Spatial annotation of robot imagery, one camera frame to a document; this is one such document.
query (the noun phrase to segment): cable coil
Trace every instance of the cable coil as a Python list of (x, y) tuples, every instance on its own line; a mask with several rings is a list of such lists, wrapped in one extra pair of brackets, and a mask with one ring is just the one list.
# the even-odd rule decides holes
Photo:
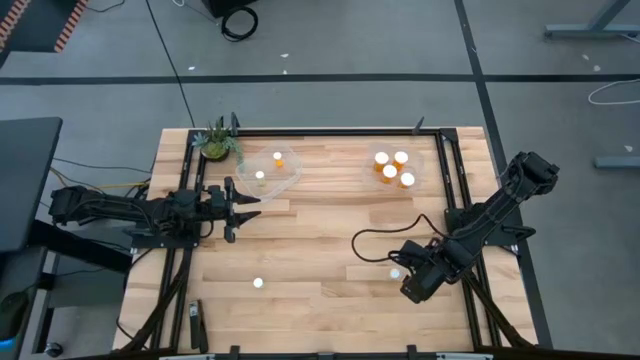
[[(253, 18), (253, 25), (251, 26), (251, 29), (244, 34), (236, 34), (233, 31), (229, 30), (229, 28), (227, 27), (227, 22), (229, 21), (231, 16), (233, 16), (233, 14), (240, 11), (246, 12), (247, 14), (251, 15), (251, 17)], [(222, 25), (220, 27), (222, 31), (222, 36), (224, 36), (225, 39), (231, 42), (242, 41), (248, 38), (249, 36), (253, 35), (253, 33), (256, 32), (256, 29), (258, 29), (258, 14), (256, 14), (255, 11), (253, 11), (251, 8), (248, 8), (246, 6), (239, 6), (237, 8), (233, 8), (229, 10), (229, 12), (222, 18)]]

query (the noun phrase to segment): plant pot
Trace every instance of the plant pot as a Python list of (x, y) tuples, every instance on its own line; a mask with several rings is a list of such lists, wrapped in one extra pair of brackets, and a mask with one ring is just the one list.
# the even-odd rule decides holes
[(211, 161), (211, 162), (223, 162), (227, 159), (227, 157), (229, 157), (229, 153), (231, 152), (230, 149), (227, 149), (227, 151), (224, 152), (224, 154), (222, 154), (222, 156), (218, 157), (218, 158), (210, 158), (207, 155), (205, 155), (204, 151), (200, 150), (200, 155), (204, 156), (205, 159), (207, 159), (207, 161)]

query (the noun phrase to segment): butcher block tabletop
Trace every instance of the butcher block tabletop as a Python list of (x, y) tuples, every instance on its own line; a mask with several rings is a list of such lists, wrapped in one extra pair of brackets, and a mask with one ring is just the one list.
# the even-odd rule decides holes
[[(189, 129), (165, 129), (160, 139), (148, 199), (178, 188)], [(469, 189), (474, 202), (497, 189), (496, 174), (481, 127), (457, 128)], [(351, 238), (361, 229), (397, 229), (420, 213), (445, 229), (447, 207), (433, 136), (295, 136), (240, 138), (245, 158), (274, 142), (290, 146), (302, 161), (297, 183), (266, 203), (236, 205), (236, 211), (262, 214), (236, 230), (236, 243), (223, 239), (222, 222), (193, 252), (186, 304), (201, 299), (209, 352), (243, 353), (470, 351), (473, 349), (460, 283), (444, 284), (419, 305), (400, 293), (406, 271), (392, 262), (359, 260)], [(412, 193), (389, 193), (363, 183), (362, 164), (372, 142), (419, 152), (425, 177)], [(451, 173), (453, 155), (447, 145)], [(199, 154), (194, 154), (188, 188), (193, 188)], [(231, 176), (239, 192), (248, 191), (236, 175), (232, 153), (222, 163), (208, 163), (205, 188)], [(462, 206), (456, 176), (456, 202)], [(203, 234), (209, 225), (203, 224)], [(406, 239), (426, 244), (435, 234), (425, 222), (398, 234), (364, 234), (359, 252), (368, 258), (398, 250)], [(175, 267), (180, 263), (177, 251)], [(134, 334), (158, 301), (166, 250), (154, 249), (128, 278), (120, 324)], [(506, 317), (532, 343), (535, 331), (520, 270), (514, 255), (501, 248), (483, 251), (492, 296)], [(402, 276), (393, 279), (392, 269)], [(264, 286), (253, 286), (255, 278)], [(479, 301), (483, 342), (487, 323)], [(173, 308), (165, 316), (161, 341), (168, 346)], [(129, 341), (117, 331), (114, 348)], [(180, 353), (193, 353), (189, 317), (183, 317)]]

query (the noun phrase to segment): potted plant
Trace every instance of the potted plant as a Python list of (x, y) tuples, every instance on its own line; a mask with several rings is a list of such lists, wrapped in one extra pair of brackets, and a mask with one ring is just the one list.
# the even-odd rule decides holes
[(231, 136), (231, 131), (222, 126), (222, 119), (216, 122), (213, 128), (211, 123), (205, 132), (194, 136), (192, 145), (200, 149), (202, 156), (212, 162), (224, 161), (231, 150), (236, 152), (238, 163), (242, 162), (242, 147), (236, 138)]

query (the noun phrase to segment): black table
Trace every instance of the black table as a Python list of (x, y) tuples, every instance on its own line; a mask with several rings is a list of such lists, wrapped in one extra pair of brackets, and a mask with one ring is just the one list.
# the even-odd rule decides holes
[[(54, 286), (56, 275), (42, 272), (48, 250), (119, 273), (131, 264), (128, 254), (34, 219), (61, 126), (59, 118), (0, 121), (0, 301), (20, 291), (29, 299), (20, 331), (2, 344), (0, 360), (18, 358), (36, 292)], [(46, 345), (54, 307), (47, 301), (45, 307), (33, 353)]]

